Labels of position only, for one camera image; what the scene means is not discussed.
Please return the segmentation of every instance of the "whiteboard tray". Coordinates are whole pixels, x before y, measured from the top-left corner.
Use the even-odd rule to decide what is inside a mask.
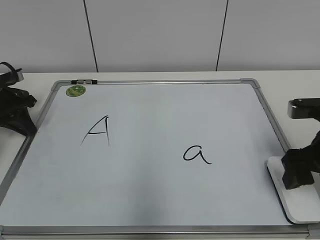
[[[0,185],[4,236],[308,235],[265,168],[290,147],[254,79],[58,81],[36,125]]]

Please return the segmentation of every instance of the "whiteboard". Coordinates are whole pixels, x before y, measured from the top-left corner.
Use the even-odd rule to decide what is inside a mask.
[[[98,84],[78,97],[69,87],[58,89],[0,225],[289,225],[265,166],[284,151],[250,84]],[[104,116],[90,131],[101,134],[86,136]]]

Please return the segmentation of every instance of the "tabletop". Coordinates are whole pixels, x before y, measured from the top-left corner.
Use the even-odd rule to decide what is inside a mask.
[[[14,87],[29,91],[37,99],[29,109],[32,120],[44,104],[52,85],[58,80],[94,79],[104,81],[161,80],[230,80],[253,78],[258,81],[271,110],[292,148],[309,145],[320,129],[314,119],[291,119],[287,115],[288,101],[297,98],[318,98],[320,70],[302,71],[209,71],[209,72],[113,72],[113,73],[24,73],[24,80]],[[24,137],[0,128],[0,180],[2,181]],[[320,189],[320,180],[316,187]]]

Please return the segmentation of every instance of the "white wall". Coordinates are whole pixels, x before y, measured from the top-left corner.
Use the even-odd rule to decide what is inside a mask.
[[[216,69],[227,0],[85,2],[100,72]],[[319,11],[320,0],[229,0],[218,71],[320,69]],[[0,62],[95,72],[86,17],[84,0],[0,0]]]
[[[229,0],[219,71],[319,70],[320,0]]]
[[[226,3],[86,0],[99,71],[214,71]]]
[[[83,1],[0,0],[2,61],[26,73],[95,72]]]

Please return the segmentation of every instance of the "black cable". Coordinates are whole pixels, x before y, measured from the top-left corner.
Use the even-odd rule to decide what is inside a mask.
[[[14,79],[15,79],[15,81],[13,81],[13,83],[7,83],[11,79],[10,77],[8,77],[8,78],[6,77],[6,80],[0,79],[1,82],[3,82],[3,83],[0,83],[0,87],[10,86],[10,85],[15,84],[16,82],[19,82],[18,73],[11,64],[7,63],[6,61],[2,61],[2,62],[0,62],[0,65],[5,65],[7,68],[9,68],[11,70],[11,74],[14,76]]]
[[[93,52],[94,64],[95,64],[95,70],[98,73],[99,69],[98,69],[98,63],[97,63],[96,52],[95,52],[95,47],[94,47],[94,41],[92,39],[92,34],[91,34],[91,28],[90,28],[90,22],[89,22],[89,17],[88,17],[88,10],[87,10],[87,5],[86,5],[86,0],[83,0],[83,6],[84,6],[85,17],[86,17],[86,24],[88,25],[88,30],[89,30],[89,35],[90,35],[91,47],[92,47],[92,52]]]
[[[222,39],[223,39],[223,37],[224,37],[224,31],[225,31],[225,24],[226,24],[226,18],[227,18],[228,5],[229,5],[229,0],[226,0],[224,20],[223,20],[223,25],[222,25],[221,39],[220,39],[220,45],[219,45],[218,58],[217,58],[217,60],[216,60],[215,71],[218,71],[218,64],[219,64],[219,58],[220,58],[220,51],[221,51]]]

